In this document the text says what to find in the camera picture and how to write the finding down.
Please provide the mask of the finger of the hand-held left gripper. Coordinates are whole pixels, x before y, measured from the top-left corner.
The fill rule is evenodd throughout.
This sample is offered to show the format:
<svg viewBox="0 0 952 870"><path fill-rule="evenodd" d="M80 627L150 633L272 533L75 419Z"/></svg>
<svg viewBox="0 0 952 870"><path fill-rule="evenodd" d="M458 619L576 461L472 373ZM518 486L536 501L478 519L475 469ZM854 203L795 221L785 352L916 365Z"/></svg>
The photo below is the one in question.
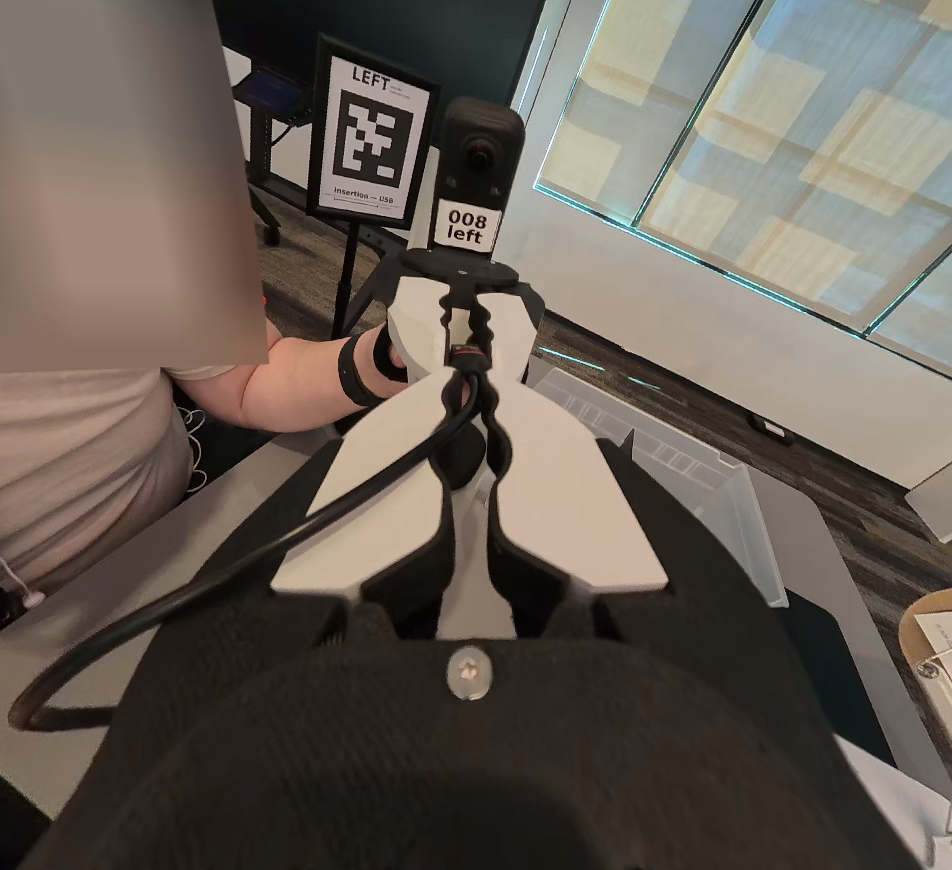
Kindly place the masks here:
<svg viewBox="0 0 952 870"><path fill-rule="evenodd" d="M518 383L528 368L537 327L523 295L482 291L474 298L474 346L487 366L491 388Z"/></svg>
<svg viewBox="0 0 952 870"><path fill-rule="evenodd" d="M454 373L446 364L449 293L442 281L401 277L387 307L390 340L408 371L409 385L422 386L429 396L443 396Z"/></svg>

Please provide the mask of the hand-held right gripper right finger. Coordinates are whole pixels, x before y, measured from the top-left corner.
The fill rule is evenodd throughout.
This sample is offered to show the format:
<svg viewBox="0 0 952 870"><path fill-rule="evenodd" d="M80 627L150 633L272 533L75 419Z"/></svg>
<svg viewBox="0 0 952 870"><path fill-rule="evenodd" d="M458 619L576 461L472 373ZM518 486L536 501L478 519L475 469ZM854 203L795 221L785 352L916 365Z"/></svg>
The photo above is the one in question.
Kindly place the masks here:
<svg viewBox="0 0 952 870"><path fill-rule="evenodd" d="M597 438L517 380L488 377L487 567L504 597L654 592L668 577Z"/></svg>

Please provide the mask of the person's left forearm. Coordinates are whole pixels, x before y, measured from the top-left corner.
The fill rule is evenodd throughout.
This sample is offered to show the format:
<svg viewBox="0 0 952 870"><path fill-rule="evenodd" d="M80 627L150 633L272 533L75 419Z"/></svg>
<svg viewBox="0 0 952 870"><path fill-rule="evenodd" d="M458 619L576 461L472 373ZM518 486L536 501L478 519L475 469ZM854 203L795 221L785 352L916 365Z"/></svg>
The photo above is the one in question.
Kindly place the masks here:
<svg viewBox="0 0 952 870"><path fill-rule="evenodd" d="M268 362L232 367L202 379L175 377L176 385L216 420L272 433L299 433L333 424L358 411L342 388L342 340L278 337Z"/></svg>

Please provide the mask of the person's left hand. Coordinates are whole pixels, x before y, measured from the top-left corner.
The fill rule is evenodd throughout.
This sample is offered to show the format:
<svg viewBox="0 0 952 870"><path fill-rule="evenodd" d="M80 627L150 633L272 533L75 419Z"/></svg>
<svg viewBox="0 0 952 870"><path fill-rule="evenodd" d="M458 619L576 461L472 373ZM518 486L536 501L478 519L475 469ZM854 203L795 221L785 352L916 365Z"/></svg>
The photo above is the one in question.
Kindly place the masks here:
<svg viewBox="0 0 952 870"><path fill-rule="evenodd" d="M390 340L387 328L382 326L371 350L372 378L379 395L394 397L408 386L408 369Z"/></svg>

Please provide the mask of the black wristband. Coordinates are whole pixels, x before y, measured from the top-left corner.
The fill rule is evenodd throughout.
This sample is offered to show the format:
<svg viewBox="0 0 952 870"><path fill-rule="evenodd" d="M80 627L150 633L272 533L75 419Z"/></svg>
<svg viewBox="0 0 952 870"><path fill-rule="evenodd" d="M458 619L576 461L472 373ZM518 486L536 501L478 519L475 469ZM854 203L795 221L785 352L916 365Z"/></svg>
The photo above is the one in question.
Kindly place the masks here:
<svg viewBox="0 0 952 870"><path fill-rule="evenodd" d="M373 409L386 399L374 394L363 382L354 360L358 336L351 336L338 355L338 376L343 393L360 409Z"/></svg>

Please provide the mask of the black sign stand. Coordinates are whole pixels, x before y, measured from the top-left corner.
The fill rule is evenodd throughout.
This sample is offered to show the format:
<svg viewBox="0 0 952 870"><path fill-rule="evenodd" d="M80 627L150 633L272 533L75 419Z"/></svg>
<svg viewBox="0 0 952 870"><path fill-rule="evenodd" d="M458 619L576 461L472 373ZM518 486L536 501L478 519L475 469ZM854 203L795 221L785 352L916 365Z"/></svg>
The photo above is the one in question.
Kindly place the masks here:
<svg viewBox="0 0 952 870"><path fill-rule="evenodd" d="M337 284L331 338L337 340L348 336L374 301L374 269L357 292L352 291L352 281L358 247L364 245L377 256L377 265L399 256L409 245L409 239L376 224L360 221L347 223L347 238L340 278Z"/></svg>

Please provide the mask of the framed marker sign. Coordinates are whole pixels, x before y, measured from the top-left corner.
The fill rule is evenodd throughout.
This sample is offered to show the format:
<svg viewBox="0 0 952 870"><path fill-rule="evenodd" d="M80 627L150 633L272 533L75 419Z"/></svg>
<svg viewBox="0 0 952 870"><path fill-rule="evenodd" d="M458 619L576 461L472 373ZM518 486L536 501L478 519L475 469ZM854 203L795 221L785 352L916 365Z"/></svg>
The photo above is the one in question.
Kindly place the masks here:
<svg viewBox="0 0 952 870"><path fill-rule="evenodd" d="M318 36L304 211L411 229L440 84Z"/></svg>

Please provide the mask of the clear plastic bin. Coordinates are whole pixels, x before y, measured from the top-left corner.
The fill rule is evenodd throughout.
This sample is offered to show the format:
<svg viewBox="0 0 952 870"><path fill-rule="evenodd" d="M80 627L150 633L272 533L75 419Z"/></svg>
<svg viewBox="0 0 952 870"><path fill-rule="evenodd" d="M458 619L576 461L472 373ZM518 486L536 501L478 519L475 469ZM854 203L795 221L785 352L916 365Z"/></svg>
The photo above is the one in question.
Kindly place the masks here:
<svg viewBox="0 0 952 870"><path fill-rule="evenodd" d="M764 514L742 461L536 357L530 359L529 385L595 436L626 448L732 554L770 607L788 607Z"/></svg>

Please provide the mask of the black rolling stand with tablet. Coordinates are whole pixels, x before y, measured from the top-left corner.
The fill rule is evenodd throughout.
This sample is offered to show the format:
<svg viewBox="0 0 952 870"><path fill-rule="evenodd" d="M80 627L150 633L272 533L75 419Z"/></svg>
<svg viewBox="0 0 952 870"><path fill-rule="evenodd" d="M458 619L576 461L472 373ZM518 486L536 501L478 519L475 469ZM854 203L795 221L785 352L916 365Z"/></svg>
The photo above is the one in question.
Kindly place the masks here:
<svg viewBox="0 0 952 870"><path fill-rule="evenodd" d="M305 208L313 129L311 91L229 48L225 58L252 210L264 226L265 245L277 246L281 223L271 212L271 203L278 199L298 211Z"/></svg>

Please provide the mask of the large glass window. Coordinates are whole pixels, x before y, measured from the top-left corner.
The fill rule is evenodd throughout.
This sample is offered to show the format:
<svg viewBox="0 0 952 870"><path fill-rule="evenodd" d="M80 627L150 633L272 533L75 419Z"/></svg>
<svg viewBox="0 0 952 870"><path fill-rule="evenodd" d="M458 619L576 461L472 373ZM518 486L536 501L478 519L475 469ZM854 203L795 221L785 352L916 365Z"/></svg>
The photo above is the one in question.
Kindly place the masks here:
<svg viewBox="0 0 952 870"><path fill-rule="evenodd" d="M950 376L951 0L605 0L536 187Z"/></svg>

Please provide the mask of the person's torso in pale shirt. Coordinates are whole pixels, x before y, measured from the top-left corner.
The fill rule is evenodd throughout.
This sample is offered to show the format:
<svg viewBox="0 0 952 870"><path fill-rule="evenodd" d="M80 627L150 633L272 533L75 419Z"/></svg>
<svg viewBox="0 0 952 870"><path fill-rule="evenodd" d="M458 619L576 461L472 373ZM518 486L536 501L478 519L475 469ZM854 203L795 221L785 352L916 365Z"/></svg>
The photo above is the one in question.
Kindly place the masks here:
<svg viewBox="0 0 952 870"><path fill-rule="evenodd" d="M3 374L2 582L52 595L170 512L192 471L166 371Z"/></svg>

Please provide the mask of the instruction sheet on wooden board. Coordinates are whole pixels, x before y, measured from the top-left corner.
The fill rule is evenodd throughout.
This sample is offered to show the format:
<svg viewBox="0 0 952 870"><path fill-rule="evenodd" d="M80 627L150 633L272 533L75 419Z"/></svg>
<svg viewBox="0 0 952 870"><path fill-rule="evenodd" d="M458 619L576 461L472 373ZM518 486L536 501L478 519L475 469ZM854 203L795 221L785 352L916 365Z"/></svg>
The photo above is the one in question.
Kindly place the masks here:
<svg viewBox="0 0 952 870"><path fill-rule="evenodd" d="M915 623L914 615L951 611L951 589L923 596L903 613L898 626L898 642L903 656L922 692L939 716L947 732L951 729L951 668L939 663L923 662L928 645Z"/></svg>

